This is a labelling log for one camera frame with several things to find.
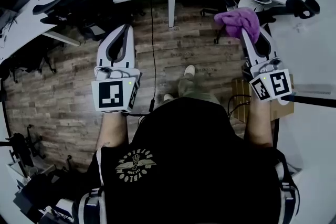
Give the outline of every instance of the pink towel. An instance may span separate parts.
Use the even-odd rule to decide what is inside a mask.
[[[259,19],[257,14],[250,8],[238,8],[230,12],[218,13],[215,21],[219,25],[226,25],[225,29],[229,36],[240,38],[242,28],[246,30],[251,41],[256,43],[260,34]]]

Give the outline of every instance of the laminate floor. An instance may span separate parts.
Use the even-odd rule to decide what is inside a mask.
[[[143,73],[135,102],[135,113],[147,113],[154,92],[154,68],[151,45],[151,17],[148,1],[145,16],[137,15],[133,23],[136,65]],[[243,52],[238,39],[223,37],[218,45],[213,40],[218,29],[213,16],[201,17],[200,6],[176,3],[175,26],[168,27],[166,0],[154,3],[154,49],[156,58],[156,105],[166,93],[176,96],[177,80],[185,67],[196,67],[196,81],[204,91],[214,93],[226,108],[232,94],[231,80],[241,77]],[[67,35],[83,38],[75,29]],[[86,40],[80,47],[65,45],[49,53],[57,69],[52,74],[45,65],[43,73],[18,71],[18,83],[8,78],[6,109],[10,130],[26,135],[33,125],[33,137],[41,135],[41,151],[47,163],[59,168],[68,155],[74,167],[85,170],[91,162],[99,134],[102,113],[93,106],[91,81],[99,43]],[[242,135],[244,123],[232,118],[237,135]],[[138,118],[128,117],[129,140],[138,127]]]

